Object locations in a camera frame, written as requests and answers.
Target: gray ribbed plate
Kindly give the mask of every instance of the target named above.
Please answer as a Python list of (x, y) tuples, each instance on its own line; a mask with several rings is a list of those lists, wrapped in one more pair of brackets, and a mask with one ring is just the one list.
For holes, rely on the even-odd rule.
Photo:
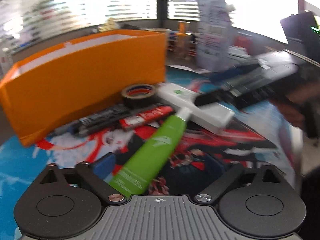
[[(250, 240), (226, 227), (211, 207), (187, 196), (133, 196), (110, 206), (101, 220), (72, 240)], [(292, 235), (286, 240), (301, 240)]]

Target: black tape roll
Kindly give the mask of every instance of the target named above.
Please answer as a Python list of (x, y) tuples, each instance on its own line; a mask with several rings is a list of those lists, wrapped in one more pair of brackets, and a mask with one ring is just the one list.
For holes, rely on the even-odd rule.
[(156, 87), (149, 84), (128, 86), (121, 91), (123, 103), (130, 108), (143, 108), (155, 103)]

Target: metal screw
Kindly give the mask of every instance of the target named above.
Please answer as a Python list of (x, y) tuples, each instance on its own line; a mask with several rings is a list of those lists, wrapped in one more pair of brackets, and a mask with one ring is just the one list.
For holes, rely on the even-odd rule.
[(108, 197), (108, 199), (112, 202), (120, 202), (124, 200), (124, 196), (120, 194), (112, 194)]
[(208, 202), (211, 200), (211, 196), (208, 194), (199, 194), (196, 196), (196, 200), (200, 202)]

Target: orange box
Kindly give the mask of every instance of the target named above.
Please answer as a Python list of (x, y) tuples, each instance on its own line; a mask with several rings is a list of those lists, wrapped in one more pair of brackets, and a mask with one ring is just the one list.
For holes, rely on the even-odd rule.
[(17, 62), (0, 83), (1, 105), (24, 146), (121, 100), (136, 83), (165, 79), (162, 33), (116, 30), (58, 44)]

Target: white tube cap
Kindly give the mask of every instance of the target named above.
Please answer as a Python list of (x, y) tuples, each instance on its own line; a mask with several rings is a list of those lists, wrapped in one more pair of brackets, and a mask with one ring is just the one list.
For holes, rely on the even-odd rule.
[(188, 121), (192, 115), (192, 111), (187, 107), (182, 107), (177, 113), (176, 116), (182, 119), (183, 121)]

